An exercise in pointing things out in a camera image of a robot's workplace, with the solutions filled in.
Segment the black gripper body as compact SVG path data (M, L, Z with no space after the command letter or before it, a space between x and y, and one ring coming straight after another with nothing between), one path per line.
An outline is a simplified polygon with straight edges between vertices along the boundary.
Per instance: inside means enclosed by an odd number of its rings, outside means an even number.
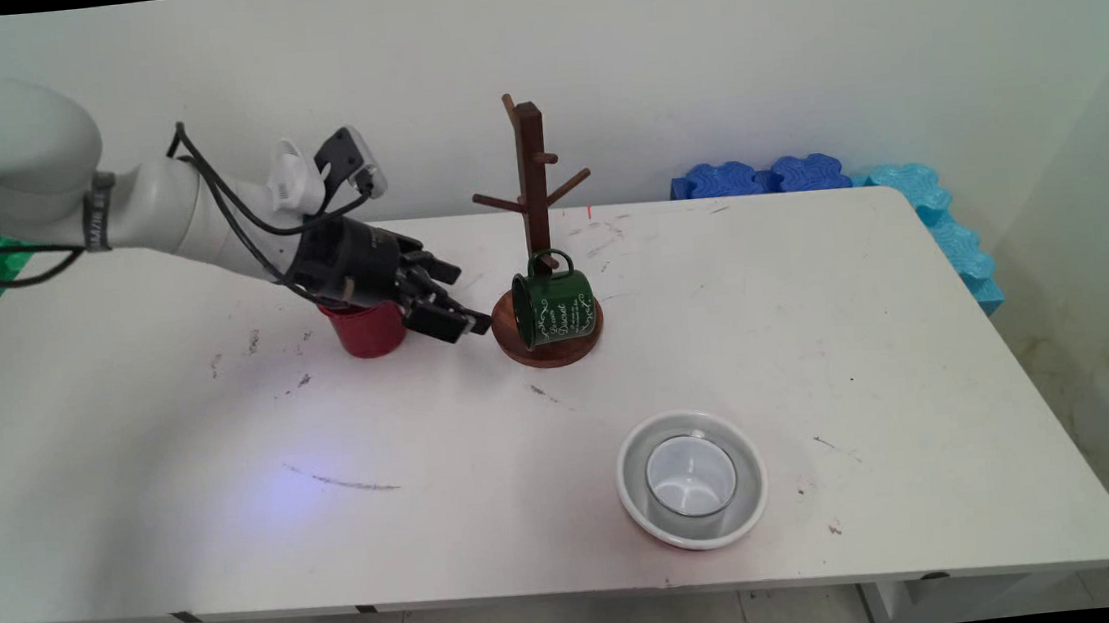
M405 243L393 231L359 219L332 219L301 233L289 284L326 305L401 302L397 274Z

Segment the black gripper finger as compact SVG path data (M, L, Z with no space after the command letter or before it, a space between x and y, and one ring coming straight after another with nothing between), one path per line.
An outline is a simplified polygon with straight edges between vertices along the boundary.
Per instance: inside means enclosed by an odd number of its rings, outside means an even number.
M397 274L401 297L403 326L442 343L458 343L465 333L486 335L491 330L489 314L468 309L424 270Z
M458 280L461 269L454 264L440 261L430 251L425 249L421 241L401 235L396 235L395 238L403 269L419 269L424 276L429 276L433 280L440 280L446 285L452 285Z

